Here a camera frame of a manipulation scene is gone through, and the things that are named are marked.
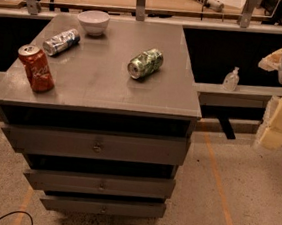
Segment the grey drawer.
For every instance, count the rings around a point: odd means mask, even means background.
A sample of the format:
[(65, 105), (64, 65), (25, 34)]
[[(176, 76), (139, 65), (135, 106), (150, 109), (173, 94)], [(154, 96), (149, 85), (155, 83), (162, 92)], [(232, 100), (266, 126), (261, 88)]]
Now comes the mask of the grey drawer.
[(109, 174), (28, 169), (26, 180), (35, 190), (127, 197), (165, 198), (172, 196), (176, 181)]
[(2, 129), (16, 152), (72, 158), (182, 165), (190, 147), (185, 138), (121, 135), (45, 126)]
[(161, 218), (165, 213), (164, 203), (136, 202), (108, 199), (89, 199), (79, 197), (42, 196), (41, 203), (45, 209), (78, 213), (95, 213), (116, 216), (135, 216)]

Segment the top grey drawer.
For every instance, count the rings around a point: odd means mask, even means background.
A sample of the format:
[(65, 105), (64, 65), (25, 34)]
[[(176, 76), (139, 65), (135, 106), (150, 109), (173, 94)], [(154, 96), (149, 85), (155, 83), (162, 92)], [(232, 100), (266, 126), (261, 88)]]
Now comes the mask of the top grey drawer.
[(16, 152), (72, 158), (182, 165), (190, 147), (185, 138), (121, 135), (45, 126), (2, 129)]

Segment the grey drawer cabinet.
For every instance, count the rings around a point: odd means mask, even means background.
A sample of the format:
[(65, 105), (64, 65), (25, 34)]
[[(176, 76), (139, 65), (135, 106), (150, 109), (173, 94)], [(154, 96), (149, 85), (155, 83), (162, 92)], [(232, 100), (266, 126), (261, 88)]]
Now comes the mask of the grey drawer cabinet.
[[(159, 49), (159, 70), (131, 78), (128, 63)], [(199, 100), (183, 28), (136, 21), (111, 21), (99, 38), (83, 35), (78, 45), (49, 60), (51, 91), (34, 93), (22, 64), (0, 80), (0, 115), (6, 125), (44, 126), (121, 135), (191, 139), (200, 118)], [(24, 154), (28, 169), (173, 179), (179, 166), (119, 160)], [(165, 203), (165, 198), (41, 191), (42, 196)]]

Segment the bottom grey drawer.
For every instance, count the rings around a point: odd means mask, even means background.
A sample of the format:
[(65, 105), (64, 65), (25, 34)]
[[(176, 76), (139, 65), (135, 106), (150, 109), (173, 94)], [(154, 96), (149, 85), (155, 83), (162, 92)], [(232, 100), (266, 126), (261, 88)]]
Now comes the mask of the bottom grey drawer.
[(45, 209), (78, 213), (95, 213), (116, 216), (135, 216), (161, 218), (165, 213), (164, 203), (136, 202), (108, 199), (89, 199), (79, 197), (42, 196), (41, 203)]

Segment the black grey flexible tripod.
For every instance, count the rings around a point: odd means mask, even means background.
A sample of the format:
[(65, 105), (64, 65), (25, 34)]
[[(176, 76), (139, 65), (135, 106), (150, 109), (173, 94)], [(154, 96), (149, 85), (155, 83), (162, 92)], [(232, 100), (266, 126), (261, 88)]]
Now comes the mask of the black grey flexible tripod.
[(195, 2), (201, 3), (202, 6), (215, 12), (221, 12), (224, 7), (223, 3), (218, 0), (195, 0)]

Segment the silver blue crushed can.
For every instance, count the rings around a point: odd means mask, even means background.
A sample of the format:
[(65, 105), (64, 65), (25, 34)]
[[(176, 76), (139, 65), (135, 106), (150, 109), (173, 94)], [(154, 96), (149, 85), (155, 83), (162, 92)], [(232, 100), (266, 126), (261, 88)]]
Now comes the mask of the silver blue crushed can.
[(42, 47), (49, 56), (53, 56), (79, 43), (80, 38), (77, 29), (70, 29), (46, 39)]

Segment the green soda can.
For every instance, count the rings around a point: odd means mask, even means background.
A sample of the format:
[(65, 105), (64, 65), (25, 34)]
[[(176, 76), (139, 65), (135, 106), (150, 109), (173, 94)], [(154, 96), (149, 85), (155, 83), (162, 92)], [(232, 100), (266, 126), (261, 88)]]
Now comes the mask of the green soda can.
[(141, 79), (159, 70), (163, 61), (162, 52), (159, 49), (152, 48), (141, 52), (130, 60), (127, 71), (134, 80)]

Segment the middle grey drawer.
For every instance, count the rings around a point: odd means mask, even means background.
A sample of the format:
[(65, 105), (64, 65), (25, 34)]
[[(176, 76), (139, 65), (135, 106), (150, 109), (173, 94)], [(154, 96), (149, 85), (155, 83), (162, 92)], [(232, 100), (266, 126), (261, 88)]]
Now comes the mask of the middle grey drawer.
[(26, 180), (35, 190), (127, 197), (165, 198), (172, 196), (176, 181), (109, 174), (28, 169)]

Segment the white bowl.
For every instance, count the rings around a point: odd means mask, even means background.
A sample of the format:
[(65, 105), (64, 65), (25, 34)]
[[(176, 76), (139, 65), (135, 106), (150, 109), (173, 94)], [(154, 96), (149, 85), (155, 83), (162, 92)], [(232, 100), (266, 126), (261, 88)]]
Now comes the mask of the white bowl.
[(88, 35), (100, 36), (108, 26), (110, 16), (99, 10), (84, 11), (78, 14), (79, 24)]

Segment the red soda can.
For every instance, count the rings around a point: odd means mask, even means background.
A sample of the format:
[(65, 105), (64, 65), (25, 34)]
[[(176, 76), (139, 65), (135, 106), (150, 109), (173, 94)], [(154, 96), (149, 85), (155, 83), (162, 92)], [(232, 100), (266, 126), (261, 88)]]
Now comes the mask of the red soda can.
[(48, 60), (42, 49), (35, 45), (23, 45), (18, 49), (18, 57), (34, 92), (47, 92), (54, 87)]

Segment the clear sanitizer bottle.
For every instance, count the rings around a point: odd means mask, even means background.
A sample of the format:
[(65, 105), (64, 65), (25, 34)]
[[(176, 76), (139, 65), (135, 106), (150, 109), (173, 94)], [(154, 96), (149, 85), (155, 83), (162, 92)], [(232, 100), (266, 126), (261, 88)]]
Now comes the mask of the clear sanitizer bottle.
[(235, 67), (234, 70), (228, 73), (225, 78), (224, 82), (222, 83), (222, 87), (229, 92), (234, 91), (237, 87), (239, 82), (239, 68)]

